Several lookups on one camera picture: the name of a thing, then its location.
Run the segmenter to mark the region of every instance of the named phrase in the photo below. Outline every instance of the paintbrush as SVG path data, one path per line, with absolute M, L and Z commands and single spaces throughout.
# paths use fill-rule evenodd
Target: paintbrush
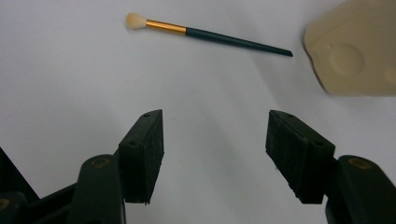
M 220 44 L 226 44 L 226 45 L 232 45 L 232 46 L 237 46 L 245 49 L 256 49 L 256 50 L 261 50 L 261 51 L 266 51 L 266 52 L 271 52 L 275 54 L 281 54 L 281 55 L 286 55 L 292 57 L 293 54 L 291 53 L 290 50 L 286 49 L 279 49 L 271 46 L 267 46 L 264 44 L 259 44 L 255 43 L 252 41 L 244 40 L 244 39 L 239 39 L 235 38 L 232 36 L 228 35 L 221 35 L 221 34 L 216 34 L 204 30 L 198 30 L 190 27 L 185 27 L 185 26 L 180 26 L 180 25 L 175 25 L 167 22 L 162 22 L 162 21 L 152 21 L 148 20 L 145 17 L 136 14 L 136 13 L 130 13 L 126 17 L 126 25 L 132 29 L 139 29 L 139 28 L 152 28 L 156 30 L 162 30 L 166 31 L 169 33 L 177 34 L 177 35 L 186 35 L 198 39 L 203 39 L 207 41 L 212 41 Z

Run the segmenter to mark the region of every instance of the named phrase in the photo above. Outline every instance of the round dimple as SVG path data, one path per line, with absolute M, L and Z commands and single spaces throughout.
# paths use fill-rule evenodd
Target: round dimple
M 335 72 L 343 77 L 358 75 L 364 67 L 361 52 L 352 45 L 340 45 L 332 48 L 330 64 Z
M 386 69 L 384 75 L 390 84 L 396 85 L 396 66 Z

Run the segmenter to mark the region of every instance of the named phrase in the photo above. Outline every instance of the brush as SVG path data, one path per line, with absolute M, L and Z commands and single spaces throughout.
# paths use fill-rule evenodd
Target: brush
M 220 44 L 226 44 L 226 45 L 241 47 L 245 49 L 261 50 L 265 52 L 271 52 L 271 53 L 286 55 L 290 57 L 293 56 L 290 50 L 279 49 L 228 35 L 216 34 L 204 30 L 198 30 L 198 29 L 175 25 L 167 22 L 152 21 L 136 13 L 128 14 L 128 16 L 126 17 L 126 25 L 132 29 L 148 27 L 151 29 L 161 30 L 177 35 L 186 35 L 189 37 L 194 37 Z

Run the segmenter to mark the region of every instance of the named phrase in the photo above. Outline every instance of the black object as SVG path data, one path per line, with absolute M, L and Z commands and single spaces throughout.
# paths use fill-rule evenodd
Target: black object
M 266 152 L 302 203 L 329 198 L 329 223 L 396 223 L 396 188 L 372 161 L 335 146 L 291 114 L 271 110 Z
M 0 151 L 2 224 L 121 224 L 125 223 L 124 199 L 149 203 L 154 191 L 163 159 L 163 112 L 141 116 L 114 155 L 88 159 L 76 184 L 43 199 Z
M 279 49 L 279 48 L 267 46 L 264 44 L 259 44 L 259 43 L 255 43 L 252 41 L 235 38 L 235 37 L 228 36 L 228 35 L 216 34 L 216 33 L 208 32 L 208 31 L 204 31 L 204 30 L 198 30 L 198 29 L 194 29 L 194 28 L 190 28 L 190 27 L 186 27 L 185 35 L 194 37 L 194 38 L 198 38 L 198 39 L 203 39 L 203 40 L 207 40 L 207 41 L 220 43 L 220 44 L 241 47 L 241 48 L 245 48 L 245 49 L 256 49 L 256 50 L 271 52 L 271 53 L 290 56 L 290 57 L 293 56 L 293 54 L 291 53 L 290 50 Z

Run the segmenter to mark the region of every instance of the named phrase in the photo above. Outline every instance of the white table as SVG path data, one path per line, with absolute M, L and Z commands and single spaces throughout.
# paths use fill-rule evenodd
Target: white table
M 324 204 L 294 197 L 265 135 L 270 109 L 289 112 L 336 158 L 362 156 L 396 182 L 396 98 L 330 96 L 304 52 L 305 26 L 342 2 L 0 1 L 0 147 L 44 197 L 160 108 L 163 166 L 128 223 L 326 223 Z M 129 31 L 131 11 L 294 57 Z

